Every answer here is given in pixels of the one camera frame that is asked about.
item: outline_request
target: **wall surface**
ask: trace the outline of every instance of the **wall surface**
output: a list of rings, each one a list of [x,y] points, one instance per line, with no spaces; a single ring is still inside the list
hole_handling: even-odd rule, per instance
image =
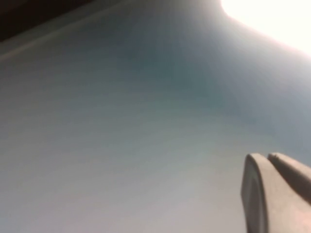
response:
[[[311,163],[309,61],[216,3],[134,1],[0,74],[2,233],[245,232],[245,155]]]

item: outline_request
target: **white wall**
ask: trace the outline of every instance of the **white wall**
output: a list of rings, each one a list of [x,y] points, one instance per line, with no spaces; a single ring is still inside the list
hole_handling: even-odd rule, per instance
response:
[[[0,64],[1,232],[245,231],[245,155],[297,146],[239,104],[201,4],[138,1]]]

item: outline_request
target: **gray plastic object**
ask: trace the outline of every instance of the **gray plastic object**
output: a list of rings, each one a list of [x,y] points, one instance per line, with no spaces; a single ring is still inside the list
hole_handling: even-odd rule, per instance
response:
[[[311,168],[280,153],[245,159],[242,203],[248,233],[311,233]]]

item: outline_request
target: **bright light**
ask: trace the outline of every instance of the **bright light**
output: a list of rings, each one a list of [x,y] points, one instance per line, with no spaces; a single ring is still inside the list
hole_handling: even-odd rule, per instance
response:
[[[311,55],[311,0],[222,0],[232,18]]]

